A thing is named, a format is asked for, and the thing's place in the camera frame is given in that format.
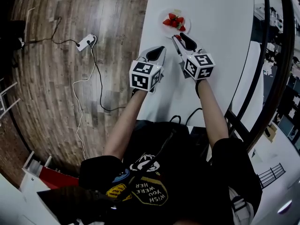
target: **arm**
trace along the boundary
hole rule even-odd
[[[123,159],[131,134],[135,128],[137,115],[139,114],[146,95],[146,91],[139,90],[130,99],[109,135],[104,148],[104,155],[115,156],[120,160]]]
[[[210,146],[222,138],[228,138],[228,128],[215,96],[206,79],[198,84],[198,94],[201,100],[204,122]]]

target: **black t-shirt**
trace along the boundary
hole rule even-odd
[[[189,219],[200,224],[232,224],[228,187],[258,209],[261,187],[239,139],[222,139],[210,166],[199,158],[188,129],[175,123],[151,123],[133,132],[123,163],[113,156],[82,162],[79,185],[117,198],[145,164],[162,149],[131,193],[106,224],[173,224]]]

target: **white table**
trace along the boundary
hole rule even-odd
[[[140,52],[153,46],[167,48],[164,75],[154,94],[148,93],[139,120],[169,121],[180,115],[181,123],[200,107],[195,82],[184,79],[179,66],[181,58],[173,43],[157,26],[159,13],[166,8],[187,11],[191,19],[190,35],[211,53],[216,67],[209,78],[223,113],[231,103],[245,65],[253,22],[254,0],[149,0],[142,32]],[[189,126],[204,127],[202,111]]]

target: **power strip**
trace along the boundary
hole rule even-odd
[[[87,46],[89,46],[89,44],[91,44],[94,41],[95,39],[93,35],[89,34],[83,40],[81,40],[80,43],[78,43],[77,49],[81,52],[83,49],[85,49]]]

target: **white plate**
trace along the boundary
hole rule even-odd
[[[163,24],[163,21],[169,18],[169,13],[173,13],[176,16],[180,16],[184,18],[183,25],[186,28],[186,30],[179,31],[177,28],[171,27],[171,26],[166,26]],[[162,33],[167,37],[167,38],[172,38],[174,35],[180,34],[181,32],[188,34],[190,29],[191,29],[191,20],[189,19],[188,15],[186,12],[181,11],[179,9],[174,9],[174,8],[168,8],[164,11],[162,11],[159,16],[158,16],[158,26]]]

